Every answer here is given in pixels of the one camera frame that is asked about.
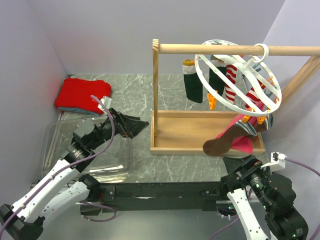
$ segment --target red striped sock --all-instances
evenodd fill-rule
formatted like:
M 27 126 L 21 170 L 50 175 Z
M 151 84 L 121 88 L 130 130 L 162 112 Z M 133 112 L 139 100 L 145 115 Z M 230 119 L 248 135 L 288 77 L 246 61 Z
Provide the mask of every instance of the red striped sock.
M 226 77 L 233 84 L 236 84 L 237 68 L 231 64 L 228 64 L 226 66 Z M 225 84 L 225 98 L 231 104 L 234 104 L 236 99 L 236 93 L 227 84 Z
M 256 94 L 254 88 L 252 87 L 247 93 L 246 93 L 246 96 L 254 103 L 254 104 L 257 104 L 258 102 L 260 102 L 260 99 L 258 97 L 258 95 Z M 244 107 L 246 109 L 249 109 L 250 106 L 248 104 L 244 104 Z

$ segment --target hook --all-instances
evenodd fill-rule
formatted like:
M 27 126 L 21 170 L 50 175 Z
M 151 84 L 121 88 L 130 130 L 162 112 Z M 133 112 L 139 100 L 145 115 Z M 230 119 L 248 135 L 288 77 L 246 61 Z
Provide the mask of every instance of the hook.
M 210 110 L 215 110 L 216 105 L 217 105 L 217 99 L 214 96 L 212 96 L 212 94 L 210 92 L 208 92 L 207 96 L 208 96 Z
M 269 56 L 269 48 L 266 44 L 264 43 L 257 43 L 255 46 L 261 46 L 263 47 L 264 53 L 262 58 L 258 58 L 257 56 L 252 56 L 246 64 L 243 66 L 245 69 L 248 69 L 252 63 L 261 63 L 263 62 L 268 56 Z
M 248 109 L 248 111 L 249 111 L 249 112 L 254 112 L 255 110 L 250 107 L 250 108 Z M 244 123 L 244 124 L 246 124 L 246 123 L 249 121 L 250 118 L 251 118 L 250 115 L 245 115 L 245 116 L 243 116 L 241 122 Z

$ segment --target folded red cloth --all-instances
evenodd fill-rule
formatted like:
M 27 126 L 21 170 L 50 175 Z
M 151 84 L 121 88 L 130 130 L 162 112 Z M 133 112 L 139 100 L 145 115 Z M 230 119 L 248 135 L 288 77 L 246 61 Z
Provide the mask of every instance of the folded red cloth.
M 102 99 L 103 96 L 110 97 L 111 86 L 103 80 L 88 81 L 79 78 L 67 78 L 55 100 L 57 108 L 77 108 L 88 112 L 102 114 L 98 103 L 91 95 Z

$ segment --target clear plastic bin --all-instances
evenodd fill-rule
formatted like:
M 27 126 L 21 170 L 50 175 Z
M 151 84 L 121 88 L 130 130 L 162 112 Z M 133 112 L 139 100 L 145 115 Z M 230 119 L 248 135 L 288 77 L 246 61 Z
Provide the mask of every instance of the clear plastic bin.
M 106 119 L 106 116 L 55 121 L 47 126 L 41 151 L 39 179 L 42 179 L 52 169 L 71 144 L 73 131 L 84 119 L 93 119 L 94 123 L 99 125 Z M 95 152 L 100 152 L 106 145 L 107 143 L 102 144 Z M 114 136 L 108 150 L 97 156 L 80 175 L 90 174 L 95 178 L 122 175 L 128 173 L 132 162 L 132 140 L 118 134 Z

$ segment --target wooden rod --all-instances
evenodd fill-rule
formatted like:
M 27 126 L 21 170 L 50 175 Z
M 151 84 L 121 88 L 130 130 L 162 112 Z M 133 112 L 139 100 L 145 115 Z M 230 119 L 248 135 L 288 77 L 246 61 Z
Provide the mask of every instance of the wooden rod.
M 269 56 L 320 56 L 320 46 L 268 46 Z M 262 46 L 160 44 L 159 54 L 225 54 L 262 56 Z
M 318 71 L 320 68 L 320 57 L 312 56 L 292 78 L 287 86 L 282 91 L 282 101 L 280 107 L 274 113 L 280 111 L 280 109 L 292 98 L 292 96 Z
M 158 68 L 159 68 L 159 40 L 152 41 L 153 53 L 153 118 L 154 136 L 158 135 Z

